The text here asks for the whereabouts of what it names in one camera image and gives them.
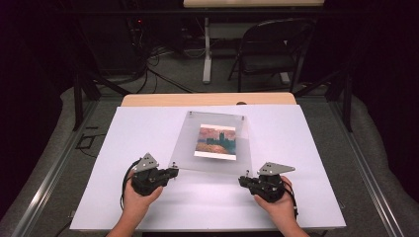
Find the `black chair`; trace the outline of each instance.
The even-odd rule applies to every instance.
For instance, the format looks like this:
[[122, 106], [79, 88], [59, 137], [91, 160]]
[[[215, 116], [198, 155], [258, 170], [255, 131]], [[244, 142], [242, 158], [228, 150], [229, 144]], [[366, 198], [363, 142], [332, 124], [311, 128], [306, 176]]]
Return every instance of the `black chair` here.
[[244, 34], [238, 48], [236, 61], [228, 80], [238, 62], [238, 92], [241, 92], [241, 78], [245, 75], [293, 72], [290, 92], [298, 69], [303, 46], [314, 30], [314, 23], [308, 19], [270, 20], [259, 23]]

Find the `black curtain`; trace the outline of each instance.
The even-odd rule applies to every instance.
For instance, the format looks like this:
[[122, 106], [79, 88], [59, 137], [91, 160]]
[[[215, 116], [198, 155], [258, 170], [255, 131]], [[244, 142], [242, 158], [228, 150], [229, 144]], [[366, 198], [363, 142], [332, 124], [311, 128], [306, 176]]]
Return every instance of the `black curtain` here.
[[404, 2], [385, 12], [354, 75], [354, 94], [377, 126], [389, 169], [419, 202], [419, 9]]
[[[329, 11], [364, 11], [379, 0], [325, 0]], [[368, 16], [341, 14], [333, 18], [317, 19], [315, 32], [301, 68], [299, 82], [313, 83], [342, 68], [352, 52], [360, 28]]]
[[55, 22], [39, 1], [0, 2], [0, 217], [38, 163], [72, 86]]

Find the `table leg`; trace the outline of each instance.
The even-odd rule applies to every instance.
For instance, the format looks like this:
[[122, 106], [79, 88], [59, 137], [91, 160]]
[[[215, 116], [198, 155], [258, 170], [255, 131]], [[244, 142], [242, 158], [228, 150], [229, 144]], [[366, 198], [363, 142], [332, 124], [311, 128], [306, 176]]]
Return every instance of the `table leg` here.
[[206, 32], [206, 60], [205, 60], [205, 64], [204, 64], [203, 83], [204, 84], [209, 84], [210, 83], [211, 58], [210, 58], [210, 23], [209, 23], [208, 18], [206, 18], [205, 32]]

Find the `white tabletop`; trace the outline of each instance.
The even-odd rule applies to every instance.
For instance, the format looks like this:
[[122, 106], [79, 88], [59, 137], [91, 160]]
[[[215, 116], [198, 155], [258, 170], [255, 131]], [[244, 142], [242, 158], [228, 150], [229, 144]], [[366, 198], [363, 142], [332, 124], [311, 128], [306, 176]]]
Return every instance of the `white tabletop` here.
[[184, 0], [186, 8], [318, 7], [324, 0]]
[[[73, 230], [109, 230], [122, 211], [129, 165], [146, 152], [166, 169], [187, 111], [248, 119], [253, 175], [265, 162], [296, 168], [293, 182], [302, 228], [346, 226], [300, 106], [118, 108], [71, 224]], [[141, 231], [254, 231], [275, 225], [241, 188], [237, 176], [180, 170], [151, 206]]]

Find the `forearm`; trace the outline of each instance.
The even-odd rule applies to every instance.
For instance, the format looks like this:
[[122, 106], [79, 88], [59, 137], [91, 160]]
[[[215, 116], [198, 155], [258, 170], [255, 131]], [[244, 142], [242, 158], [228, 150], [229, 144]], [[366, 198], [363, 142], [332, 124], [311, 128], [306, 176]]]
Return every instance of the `forearm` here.
[[123, 212], [120, 220], [115, 225], [114, 229], [112, 229], [111, 232], [108, 234], [108, 237], [130, 237], [135, 231], [135, 228], [144, 218], [147, 210], [148, 207], [145, 207], [144, 210], [140, 212], [140, 214], [134, 214], [128, 211]]
[[295, 219], [283, 220], [275, 216], [271, 216], [271, 218], [285, 237], [308, 237], [308, 234], [299, 227]]

